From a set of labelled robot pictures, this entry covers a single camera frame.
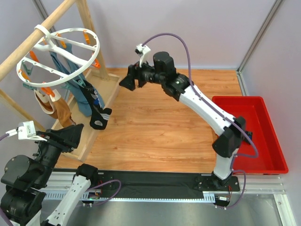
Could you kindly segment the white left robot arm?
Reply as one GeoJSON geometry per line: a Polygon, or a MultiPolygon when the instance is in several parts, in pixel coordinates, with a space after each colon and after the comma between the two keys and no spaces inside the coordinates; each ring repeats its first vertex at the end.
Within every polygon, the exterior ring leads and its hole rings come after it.
{"type": "Polygon", "coordinates": [[[20,140],[33,140],[38,144],[35,159],[18,155],[10,159],[4,169],[1,182],[6,192],[0,202],[0,215],[9,226],[65,226],[85,192],[96,190],[115,180],[101,183],[98,169],[92,165],[80,165],[72,179],[71,187],[55,210],[43,222],[40,221],[42,202],[61,153],[71,152],[80,143],[84,125],[71,124],[68,127],[45,132],[36,131],[33,121],[19,123],[1,139],[17,135],[20,140]]]}

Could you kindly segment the teal clothes peg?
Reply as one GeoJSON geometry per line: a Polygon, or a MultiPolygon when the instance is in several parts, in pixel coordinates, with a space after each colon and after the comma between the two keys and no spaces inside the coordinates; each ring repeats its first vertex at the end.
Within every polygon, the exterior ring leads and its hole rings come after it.
{"type": "Polygon", "coordinates": [[[81,89],[81,88],[84,89],[86,87],[86,84],[83,79],[78,79],[78,80],[73,79],[71,80],[71,85],[77,89],[81,89]]]}

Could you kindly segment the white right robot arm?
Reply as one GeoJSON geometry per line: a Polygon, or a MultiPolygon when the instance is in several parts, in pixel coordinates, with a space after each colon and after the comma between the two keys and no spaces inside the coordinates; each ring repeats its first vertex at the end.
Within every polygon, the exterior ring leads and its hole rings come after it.
{"type": "Polygon", "coordinates": [[[177,72],[173,58],[168,52],[161,51],[153,56],[153,65],[137,62],[128,67],[127,75],[119,85],[130,91],[146,83],[161,85],[163,91],[176,101],[192,109],[206,121],[217,135],[212,148],[216,153],[214,170],[203,185],[223,188],[232,176],[234,159],[246,134],[246,120],[236,118],[222,110],[205,97],[190,77],[177,72]]]}

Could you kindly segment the long black patterned sock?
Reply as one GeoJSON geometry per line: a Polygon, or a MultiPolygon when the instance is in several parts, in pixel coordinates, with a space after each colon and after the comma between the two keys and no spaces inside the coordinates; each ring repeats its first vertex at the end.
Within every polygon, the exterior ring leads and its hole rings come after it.
{"type": "Polygon", "coordinates": [[[86,98],[91,108],[90,126],[95,130],[104,130],[107,127],[112,109],[104,108],[97,90],[88,81],[83,80],[84,84],[80,87],[81,92],[86,98]]]}

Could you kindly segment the white round clip hanger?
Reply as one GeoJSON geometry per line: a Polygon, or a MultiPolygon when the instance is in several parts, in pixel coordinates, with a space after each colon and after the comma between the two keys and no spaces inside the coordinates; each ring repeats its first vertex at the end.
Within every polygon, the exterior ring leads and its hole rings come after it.
{"type": "Polygon", "coordinates": [[[33,48],[28,50],[25,56],[16,65],[16,74],[24,84],[37,88],[58,86],[69,80],[75,79],[79,74],[83,73],[88,68],[93,67],[92,64],[94,63],[94,60],[97,59],[100,52],[100,42],[94,31],[87,28],[67,28],[57,32],[50,32],[40,24],[35,26],[35,29],[42,32],[42,38],[34,43],[33,48]],[[69,53],[64,50],[63,48],[66,48],[66,43],[70,43],[72,47],[76,47],[78,50],[89,52],[89,57],[82,58],[76,56],[73,51],[72,53],[69,53]],[[65,59],[69,59],[77,64],[79,69],[73,73],[69,71],[69,75],[61,73],[55,67],[47,66],[39,61],[34,52],[36,50],[48,53],[50,51],[55,52],[57,53],[59,60],[64,60],[66,62],[65,59]],[[57,76],[57,78],[46,82],[33,82],[29,76],[26,75],[23,67],[24,64],[31,65],[32,68],[45,70],[47,73],[57,76]]]}

